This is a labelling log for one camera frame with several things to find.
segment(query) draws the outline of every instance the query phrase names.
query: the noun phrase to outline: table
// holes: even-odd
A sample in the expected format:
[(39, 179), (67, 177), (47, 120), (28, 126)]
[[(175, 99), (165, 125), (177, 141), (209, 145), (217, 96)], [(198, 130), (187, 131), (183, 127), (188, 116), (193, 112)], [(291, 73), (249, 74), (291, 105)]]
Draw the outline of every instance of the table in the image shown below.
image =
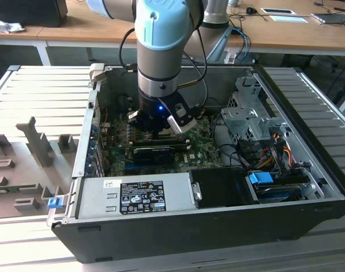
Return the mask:
[[(247, 0), (244, 3), (249, 5), (228, 8), (228, 13), (245, 15), (247, 7), (254, 6), (259, 14), (266, 15), (264, 18), (267, 22), (256, 15), (247, 15), (242, 21), (245, 34), (251, 38), (250, 52), (345, 56), (345, 25), (320, 25), (320, 22), (313, 17), (304, 17), (308, 23), (275, 22), (260, 9), (261, 7), (289, 9), (297, 14), (293, 16), (326, 13), (326, 9), (314, 6), (313, 2), (312, 0)], [(324, 1), (324, 4), (332, 12), (337, 12), (334, 11), (334, 7), (345, 9), (343, 2)], [(234, 19), (233, 16), (232, 22), (239, 27), (239, 20)], [(233, 38), (228, 41), (229, 55), (237, 52), (239, 48), (237, 46), (240, 44), (237, 44)]]
[[(275, 7), (292, 9), (298, 15), (310, 15), (313, 12), (326, 12), (324, 8), (313, 5), (311, 0), (246, 0), (254, 5), (259, 13), (260, 7)], [(45, 28), (26, 26), (25, 32), (0, 33), (1, 45), (35, 46), (43, 65), (50, 65), (46, 47), (70, 46), (86, 47), (89, 59), (92, 59), (90, 48), (117, 48), (132, 23), (111, 20), (93, 13), (86, 2), (66, 0), (68, 17), (60, 28)], [(345, 9), (345, 3), (325, 0), (324, 4), (333, 10), (334, 7)], [(246, 6), (241, 5), (233, 12), (245, 12)], [(274, 22), (271, 18), (265, 22), (260, 16), (246, 17), (242, 22), (243, 29), (251, 38), (251, 52), (281, 53), (281, 54), (316, 54), (345, 56), (345, 26), (334, 27), (320, 25), (314, 18), (306, 18), (309, 23)], [(226, 62), (232, 62), (232, 56), (242, 46), (239, 36), (232, 36), (226, 46), (228, 57)], [(130, 35), (125, 43), (126, 48), (136, 48), (136, 36)]]

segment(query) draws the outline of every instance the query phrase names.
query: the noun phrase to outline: warning label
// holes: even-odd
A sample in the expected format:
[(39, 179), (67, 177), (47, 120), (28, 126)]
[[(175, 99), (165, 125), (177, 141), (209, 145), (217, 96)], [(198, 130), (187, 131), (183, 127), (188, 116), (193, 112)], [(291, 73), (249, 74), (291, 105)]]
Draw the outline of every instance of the warning label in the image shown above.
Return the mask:
[(140, 214), (166, 211), (162, 181), (121, 184), (120, 213)]

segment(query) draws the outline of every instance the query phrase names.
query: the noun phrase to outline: red wire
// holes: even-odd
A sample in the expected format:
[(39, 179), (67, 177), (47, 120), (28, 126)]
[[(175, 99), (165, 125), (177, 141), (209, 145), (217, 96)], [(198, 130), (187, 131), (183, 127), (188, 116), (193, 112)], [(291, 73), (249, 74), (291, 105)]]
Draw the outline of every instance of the red wire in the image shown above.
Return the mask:
[(107, 118), (108, 118), (108, 109), (106, 107), (106, 118), (104, 119), (104, 124), (107, 122)]

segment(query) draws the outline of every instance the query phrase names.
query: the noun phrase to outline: black wire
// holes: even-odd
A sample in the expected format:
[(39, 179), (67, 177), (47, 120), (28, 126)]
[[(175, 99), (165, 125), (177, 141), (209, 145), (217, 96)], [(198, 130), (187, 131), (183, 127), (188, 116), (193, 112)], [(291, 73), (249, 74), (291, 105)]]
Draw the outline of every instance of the black wire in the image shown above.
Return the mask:
[(126, 34), (123, 36), (122, 40), (121, 40), (121, 43), (120, 43), (120, 48), (119, 48), (119, 52), (118, 52), (118, 58), (120, 59), (120, 64), (123, 68), (125, 68), (127, 70), (127, 67), (126, 67), (126, 64), (123, 62), (122, 60), (122, 48), (123, 48), (123, 45), (127, 39), (127, 37), (132, 33), (134, 32), (134, 28), (131, 28), (129, 31), (126, 32)]
[[(241, 32), (243, 33), (242, 22), (241, 22), (241, 20), (240, 20), (240, 19), (238, 19), (238, 20), (239, 20), (239, 23), (241, 24)], [(239, 55), (242, 53), (243, 48), (244, 48), (244, 47), (245, 47), (245, 45), (246, 45), (246, 39), (245, 39), (245, 37), (244, 37), (244, 36), (242, 36), (241, 34), (239, 34), (239, 35), (242, 37), (243, 44), (242, 44), (242, 47), (240, 48), (240, 50), (239, 50), (239, 52), (238, 52), (237, 56), (235, 57), (237, 60), (239, 60), (239, 59), (238, 59), (238, 57), (239, 57)]]
[[(214, 128), (212, 129), (212, 139), (213, 139), (213, 144), (214, 144), (214, 146), (217, 148), (217, 149), (219, 149), (220, 147), (222, 147), (222, 146), (226, 146), (226, 145), (229, 145), (229, 146), (234, 146), (233, 144), (222, 144), (221, 146), (217, 146), (217, 142), (216, 142), (216, 139), (215, 139), (215, 131), (216, 131), (216, 127), (217, 127), (217, 123), (218, 123), (218, 120), (219, 120), (219, 118), (220, 117), (222, 117), (222, 115), (221, 114), (219, 114), (219, 116), (216, 118), (216, 122), (214, 123)], [(237, 161), (237, 162), (239, 162), (240, 164), (241, 164), (241, 161), (239, 160), (239, 159), (237, 159), (237, 158), (235, 158), (235, 157), (233, 157), (233, 156), (231, 156), (231, 155), (229, 155), (227, 152), (225, 152), (225, 151), (223, 151), (223, 150), (220, 150), (220, 152), (223, 154), (223, 155), (226, 155), (227, 157), (229, 157), (229, 158), (231, 158), (231, 159), (233, 159), (233, 160), (235, 160), (235, 161)]]
[(329, 92), (331, 91), (331, 89), (333, 88), (334, 84), (338, 81), (338, 79), (342, 76), (343, 72), (345, 71), (345, 67), (343, 68), (343, 70), (340, 72), (340, 74), (334, 79), (333, 83), (330, 85), (329, 89), (326, 92), (326, 96), (329, 95)]
[(248, 50), (247, 50), (247, 55), (242, 59), (242, 63), (243, 61), (245, 61), (246, 57), (248, 56), (248, 53), (250, 52), (251, 50), (251, 38), (249, 38), (248, 35), (246, 35), (246, 37), (248, 38)]
[[(196, 66), (196, 64), (193, 62), (193, 60), (189, 57), (189, 55), (184, 52), (184, 56), (190, 61), (191, 65), (195, 68), (195, 70), (197, 71), (197, 73), (200, 75), (200, 77), (202, 76), (199, 68)], [(209, 96), (209, 91), (208, 91), (208, 86), (207, 86), (207, 83), (205, 81), (205, 78), (203, 78), (203, 84), (204, 84), (204, 88), (205, 88), (205, 97), (204, 97), (204, 100), (201, 104), (201, 107), (204, 107), (205, 106), (205, 103), (207, 103), (207, 99), (208, 99), (208, 96)]]
[(203, 50), (203, 55), (204, 55), (204, 72), (201, 75), (200, 78), (189, 81), (189, 82), (185, 82), (182, 84), (178, 85), (178, 89), (182, 89), (182, 88), (186, 88), (195, 84), (198, 84), (201, 80), (203, 80), (203, 78), (205, 77), (205, 75), (207, 74), (207, 70), (208, 70), (208, 64), (207, 64), (207, 55), (205, 53), (205, 48), (204, 48), (204, 43), (203, 43), (203, 39), (201, 38), (201, 34), (200, 34), (200, 30), (197, 29), (197, 34), (199, 36), (199, 40), (200, 40), (200, 45), (201, 45), (201, 49)]
[(204, 48), (204, 43), (203, 43), (203, 39), (201, 38), (201, 34), (200, 34), (200, 30), (197, 29), (197, 35), (199, 36), (199, 40), (200, 40), (200, 44), (201, 44), (201, 49), (203, 50), (203, 55), (204, 55), (204, 72), (201, 75), (201, 77), (197, 80), (198, 82), (201, 81), (205, 75), (207, 74), (207, 68), (208, 68), (208, 64), (207, 64), (207, 55), (205, 53), (205, 48)]

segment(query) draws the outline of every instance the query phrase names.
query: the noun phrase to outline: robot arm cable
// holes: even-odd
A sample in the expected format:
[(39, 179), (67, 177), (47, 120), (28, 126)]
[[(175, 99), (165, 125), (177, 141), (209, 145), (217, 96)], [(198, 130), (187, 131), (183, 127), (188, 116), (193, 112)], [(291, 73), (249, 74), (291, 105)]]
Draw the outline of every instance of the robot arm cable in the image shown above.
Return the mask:
[[(189, 55), (187, 53), (184, 52), (184, 56), (191, 62), (191, 65), (195, 68), (195, 70), (197, 71), (197, 73), (200, 75), (200, 77), (202, 77), (202, 73), (201, 71), (199, 70), (199, 68), (196, 66), (196, 64), (194, 63), (194, 61), (189, 57)], [(208, 100), (208, 96), (209, 96), (209, 92), (208, 92), (208, 86), (207, 86), (207, 83), (205, 81), (205, 78), (203, 78), (203, 84), (204, 84), (204, 88), (205, 88), (205, 97), (204, 97), (204, 100), (201, 104), (201, 107), (204, 107), (205, 106), (205, 103), (207, 102)]]
[(205, 53), (205, 48), (204, 48), (204, 43), (203, 43), (203, 39), (201, 38), (201, 34), (200, 34), (200, 31), (199, 29), (196, 30), (197, 31), (197, 34), (199, 36), (199, 40), (200, 40), (200, 44), (201, 44), (201, 49), (203, 50), (203, 55), (204, 55), (204, 72), (203, 74), (200, 76), (200, 78), (198, 79), (195, 79), (195, 80), (192, 80), (190, 82), (186, 82), (186, 83), (183, 83), (183, 84), (180, 84), (178, 85), (178, 89), (182, 89), (182, 88), (186, 88), (186, 87), (189, 87), (189, 86), (192, 86), (192, 85), (195, 85), (195, 84), (198, 84), (204, 77), (205, 75), (207, 74), (207, 55)]
[(126, 70), (128, 70), (126, 64), (123, 62), (122, 60), (122, 48), (124, 43), (126, 42), (126, 39), (128, 38), (128, 36), (134, 32), (134, 28), (131, 28), (129, 31), (126, 32), (126, 34), (123, 36), (121, 43), (120, 43), (120, 48), (119, 48), (119, 53), (118, 53), (118, 57), (120, 59), (120, 64), (123, 68), (125, 68)]

